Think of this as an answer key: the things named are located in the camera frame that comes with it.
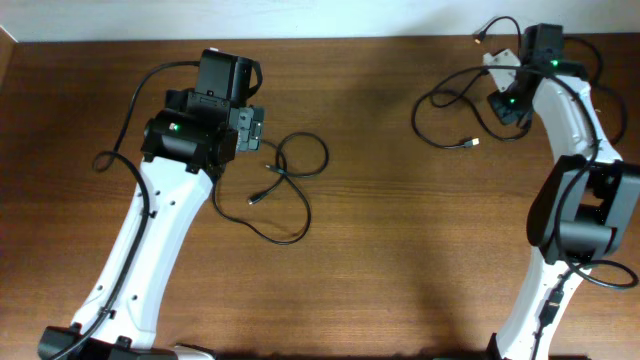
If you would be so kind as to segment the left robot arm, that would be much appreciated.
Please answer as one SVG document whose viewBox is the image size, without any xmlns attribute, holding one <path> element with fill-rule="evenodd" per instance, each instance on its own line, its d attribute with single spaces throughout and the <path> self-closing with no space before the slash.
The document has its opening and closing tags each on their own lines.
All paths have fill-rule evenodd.
<svg viewBox="0 0 640 360">
<path fill-rule="evenodd" d="M 121 161 L 136 189 L 98 281 L 67 327 L 49 326 L 42 359 L 212 359 L 212 350 L 154 346 L 163 295 L 182 243 L 204 201 L 236 153 L 255 151 L 264 111 L 248 105 L 263 82 L 259 62 L 203 51 L 195 87 L 169 90 L 144 129 L 143 159 L 117 150 L 96 156 L 102 172 Z"/>
</svg>

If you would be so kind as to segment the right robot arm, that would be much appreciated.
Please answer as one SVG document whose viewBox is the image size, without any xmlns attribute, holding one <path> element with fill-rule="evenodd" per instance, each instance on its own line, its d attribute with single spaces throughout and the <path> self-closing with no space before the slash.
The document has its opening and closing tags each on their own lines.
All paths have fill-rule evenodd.
<svg viewBox="0 0 640 360">
<path fill-rule="evenodd" d="M 564 58 L 560 25 L 525 30 L 517 53 L 487 53 L 496 91 L 488 102 L 504 125 L 543 123 L 554 167 L 527 217 L 528 271 L 512 312 L 492 335 L 491 359 L 546 359 L 554 333 L 590 272 L 613 266 L 639 198 L 639 168 L 607 139 L 584 66 Z"/>
</svg>

